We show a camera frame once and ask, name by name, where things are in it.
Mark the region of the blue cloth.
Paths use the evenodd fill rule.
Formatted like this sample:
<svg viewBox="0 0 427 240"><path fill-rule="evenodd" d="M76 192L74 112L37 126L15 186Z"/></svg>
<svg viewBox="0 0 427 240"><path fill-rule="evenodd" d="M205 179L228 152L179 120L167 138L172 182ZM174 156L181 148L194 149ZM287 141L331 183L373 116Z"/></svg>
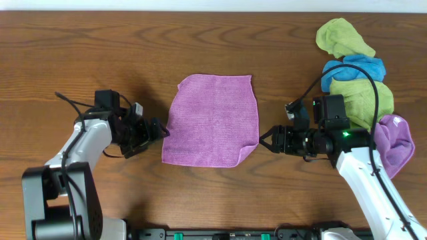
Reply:
<svg viewBox="0 0 427 240"><path fill-rule="evenodd" d="M365 55L349 55L345 56L341 61L331 60L328 61L322 72L328 71L329 69L338 65L354 65L365 72L367 72L374 81L383 82L386 75L386 68L381 59L375 57L369 57ZM360 70L352 67L339 67L329 71L321 79L321 89L325 93L330 92L330 85L332 80L337 81L351 81L355 79L365 79L366 76Z"/></svg>

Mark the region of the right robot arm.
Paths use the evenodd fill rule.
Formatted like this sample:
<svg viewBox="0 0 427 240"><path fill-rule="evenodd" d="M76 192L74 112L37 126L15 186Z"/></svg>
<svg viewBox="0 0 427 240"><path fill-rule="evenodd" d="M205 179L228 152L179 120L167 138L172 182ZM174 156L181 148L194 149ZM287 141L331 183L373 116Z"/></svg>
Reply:
<svg viewBox="0 0 427 240"><path fill-rule="evenodd" d="M353 129L342 95L316 97L314 121L301 101L286 105L292 126L276 125L260 137L273 153L313 161L325 154L355 195L375 239L425 239L421 226L404 203L381 163L379 152L364 128Z"/></svg>

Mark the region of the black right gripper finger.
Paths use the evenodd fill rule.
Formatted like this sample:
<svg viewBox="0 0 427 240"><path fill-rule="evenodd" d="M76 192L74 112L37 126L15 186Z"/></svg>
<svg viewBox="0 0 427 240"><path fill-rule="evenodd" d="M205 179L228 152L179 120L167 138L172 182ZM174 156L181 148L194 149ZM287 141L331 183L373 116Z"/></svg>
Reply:
<svg viewBox="0 0 427 240"><path fill-rule="evenodd" d="M275 125L270 130L268 130L266 133L264 133L263 135L260 136L260 142L265 141L265 139L268 137L275 138L277 135L277 132L278 132L278 126Z"/></svg>
<svg viewBox="0 0 427 240"><path fill-rule="evenodd" d="M269 144L265 141L260 142L260 144L262 146L264 146L265 148L267 148L269 151L271 151L272 153L280 153L280 144L278 143L278 136L276 135L275 138L271 137L272 142Z"/></svg>

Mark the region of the purple cloth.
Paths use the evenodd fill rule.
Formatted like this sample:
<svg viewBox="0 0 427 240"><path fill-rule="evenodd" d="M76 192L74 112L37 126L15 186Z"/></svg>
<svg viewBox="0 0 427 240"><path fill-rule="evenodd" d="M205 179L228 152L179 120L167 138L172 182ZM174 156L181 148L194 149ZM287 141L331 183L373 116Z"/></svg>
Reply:
<svg viewBox="0 0 427 240"><path fill-rule="evenodd" d="M374 131L376 149L389 178L409 162L415 152L408 122L398 115L385 115Z"/></svg>
<svg viewBox="0 0 427 240"><path fill-rule="evenodd" d="M163 163L231 168L258 146L259 115L251 76L193 74L177 88Z"/></svg>

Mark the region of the upper green cloth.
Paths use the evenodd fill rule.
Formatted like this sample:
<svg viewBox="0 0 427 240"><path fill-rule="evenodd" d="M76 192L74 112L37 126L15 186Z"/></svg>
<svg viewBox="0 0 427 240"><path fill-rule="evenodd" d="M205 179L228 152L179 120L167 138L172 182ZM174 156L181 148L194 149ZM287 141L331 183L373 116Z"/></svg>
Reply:
<svg viewBox="0 0 427 240"><path fill-rule="evenodd" d="M335 58L348 55L374 57L376 54L354 26L344 18L332 19L322 25L316 33L316 44Z"/></svg>

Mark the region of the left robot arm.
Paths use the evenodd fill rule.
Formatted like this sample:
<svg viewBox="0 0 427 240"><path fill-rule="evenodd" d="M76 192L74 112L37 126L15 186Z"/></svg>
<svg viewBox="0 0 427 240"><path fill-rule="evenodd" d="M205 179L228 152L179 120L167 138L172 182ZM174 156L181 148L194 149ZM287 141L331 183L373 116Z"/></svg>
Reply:
<svg viewBox="0 0 427 240"><path fill-rule="evenodd" d="M103 216L92 171L110 145L129 159L169 131L143 117L139 103L122 107L113 90L95 92L94 104L79 113L73 133L61 150L42 167L22 175L27 239L128 239L123 219Z"/></svg>

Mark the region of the lower green cloth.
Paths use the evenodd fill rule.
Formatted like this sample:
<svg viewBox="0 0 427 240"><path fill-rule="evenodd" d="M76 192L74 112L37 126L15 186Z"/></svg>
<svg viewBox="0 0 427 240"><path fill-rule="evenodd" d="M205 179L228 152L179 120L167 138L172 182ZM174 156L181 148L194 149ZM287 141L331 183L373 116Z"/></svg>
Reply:
<svg viewBox="0 0 427 240"><path fill-rule="evenodd" d="M394 112L394 96L383 83L375 81L379 96L377 122L385 115ZM371 131L375 110L375 95L368 79L351 81L332 80L331 95L343 95L346 115L350 119L351 128L365 128Z"/></svg>

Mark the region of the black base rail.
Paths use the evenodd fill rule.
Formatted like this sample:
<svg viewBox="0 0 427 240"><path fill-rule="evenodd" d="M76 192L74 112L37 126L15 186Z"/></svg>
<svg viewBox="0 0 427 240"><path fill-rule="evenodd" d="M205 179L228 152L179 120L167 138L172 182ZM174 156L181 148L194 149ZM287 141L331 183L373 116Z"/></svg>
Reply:
<svg viewBox="0 0 427 240"><path fill-rule="evenodd" d="M294 239L373 239L369 229L351 229L341 221L316 223L310 227L290 223L269 229L130 229L128 240L294 240Z"/></svg>

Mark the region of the purple cloth in pile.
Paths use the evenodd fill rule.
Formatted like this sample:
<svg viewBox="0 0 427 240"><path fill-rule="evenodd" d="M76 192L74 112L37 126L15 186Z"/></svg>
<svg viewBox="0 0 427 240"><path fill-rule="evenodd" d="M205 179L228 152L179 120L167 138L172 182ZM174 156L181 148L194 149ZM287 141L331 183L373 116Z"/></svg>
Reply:
<svg viewBox="0 0 427 240"><path fill-rule="evenodd" d="M385 115L374 131L376 149L389 178L409 162L415 152L408 122L398 115Z"/></svg>

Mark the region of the green cloth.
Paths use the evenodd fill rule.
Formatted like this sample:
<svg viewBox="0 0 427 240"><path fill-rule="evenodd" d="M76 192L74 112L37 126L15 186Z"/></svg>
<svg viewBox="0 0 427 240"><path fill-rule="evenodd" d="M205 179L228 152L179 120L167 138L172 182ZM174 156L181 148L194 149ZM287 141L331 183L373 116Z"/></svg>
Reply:
<svg viewBox="0 0 427 240"><path fill-rule="evenodd" d="M377 122L385 115L394 112L394 96L383 83L375 81L379 96ZM351 128L365 128L371 131L375 110L375 95L368 79L351 81L332 80L331 95L343 95L346 115L350 119Z"/></svg>
<svg viewBox="0 0 427 240"><path fill-rule="evenodd" d="M316 44L335 58L348 55L374 57L376 54L354 26L344 18L332 19L322 25L316 33Z"/></svg>

